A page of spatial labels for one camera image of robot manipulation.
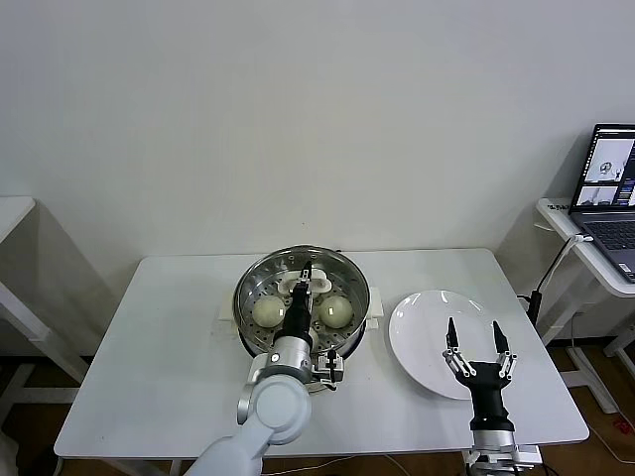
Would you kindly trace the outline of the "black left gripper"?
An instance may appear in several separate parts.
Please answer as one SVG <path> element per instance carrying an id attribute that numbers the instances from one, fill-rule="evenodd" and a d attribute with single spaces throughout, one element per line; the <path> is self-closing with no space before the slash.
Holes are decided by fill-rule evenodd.
<path id="1" fill-rule="evenodd" d="M 297 337 L 312 341 L 310 327 L 312 315 L 309 310 L 310 293 L 312 292 L 313 262 L 307 261 L 299 274 L 295 290 L 292 293 L 290 307 L 285 313 L 281 337 Z"/>

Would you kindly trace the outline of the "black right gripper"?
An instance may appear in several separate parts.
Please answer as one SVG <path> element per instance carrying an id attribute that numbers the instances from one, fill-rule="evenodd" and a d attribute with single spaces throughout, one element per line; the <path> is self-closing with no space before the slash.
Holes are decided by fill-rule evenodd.
<path id="1" fill-rule="evenodd" d="M 512 430 L 512 421 L 508 418 L 509 413 L 503 405 L 501 392 L 512 380 L 518 356 L 511 351 L 499 323 L 494 320 L 492 326 L 498 353 L 496 363 L 469 363 L 460 352 L 452 317 L 448 319 L 447 324 L 446 349 L 443 356 L 448 367 L 457 376 L 457 381 L 470 391 L 473 418 L 469 426 L 472 431 Z"/>

